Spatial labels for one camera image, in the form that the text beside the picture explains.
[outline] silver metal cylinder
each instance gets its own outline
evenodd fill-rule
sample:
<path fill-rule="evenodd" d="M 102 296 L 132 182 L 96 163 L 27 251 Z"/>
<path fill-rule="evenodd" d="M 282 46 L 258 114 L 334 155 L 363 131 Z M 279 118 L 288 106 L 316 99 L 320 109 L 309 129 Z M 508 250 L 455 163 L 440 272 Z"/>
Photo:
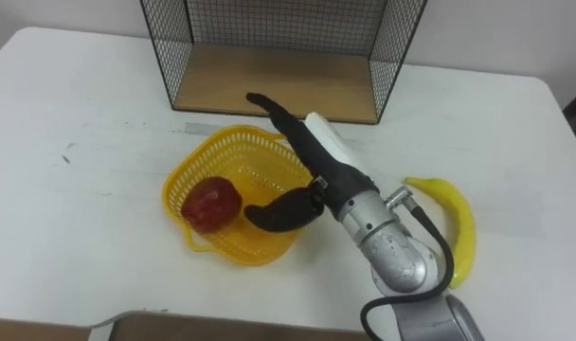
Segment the silver metal cylinder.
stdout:
<path fill-rule="evenodd" d="M 391 290 L 412 293 L 425 283 L 423 256 L 377 192 L 370 190 L 353 197 L 338 218 Z"/>

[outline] white table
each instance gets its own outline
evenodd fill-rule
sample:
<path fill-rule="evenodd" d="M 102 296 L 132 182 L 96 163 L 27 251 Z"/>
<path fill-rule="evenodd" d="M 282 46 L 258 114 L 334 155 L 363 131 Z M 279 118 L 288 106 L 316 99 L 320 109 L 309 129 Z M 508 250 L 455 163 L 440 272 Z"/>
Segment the white table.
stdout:
<path fill-rule="evenodd" d="M 167 310 L 360 331 L 380 294 L 329 215 L 255 268 L 188 251 L 164 215 L 167 174 L 235 123 L 271 127 L 173 112 L 146 39 L 19 31 L 0 51 L 0 318 L 99 326 Z M 380 125 L 335 127 L 385 194 L 415 175 L 467 196 L 477 258 L 455 294 L 488 340 L 576 339 L 576 140 L 543 82 L 405 66 Z M 373 328 L 395 339 L 389 308 Z"/>

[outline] banana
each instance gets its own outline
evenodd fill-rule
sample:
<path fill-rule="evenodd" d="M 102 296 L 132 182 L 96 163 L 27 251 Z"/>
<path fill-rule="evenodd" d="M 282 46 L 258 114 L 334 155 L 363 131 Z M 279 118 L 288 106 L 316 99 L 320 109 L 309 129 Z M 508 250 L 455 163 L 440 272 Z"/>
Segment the banana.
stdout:
<path fill-rule="evenodd" d="M 407 177 L 404 183 L 420 189 L 438 202 L 454 225 L 457 233 L 450 247 L 455 259 L 455 274 L 450 288 L 460 286 L 471 271 L 476 253 L 476 222 L 467 199 L 445 180 Z"/>

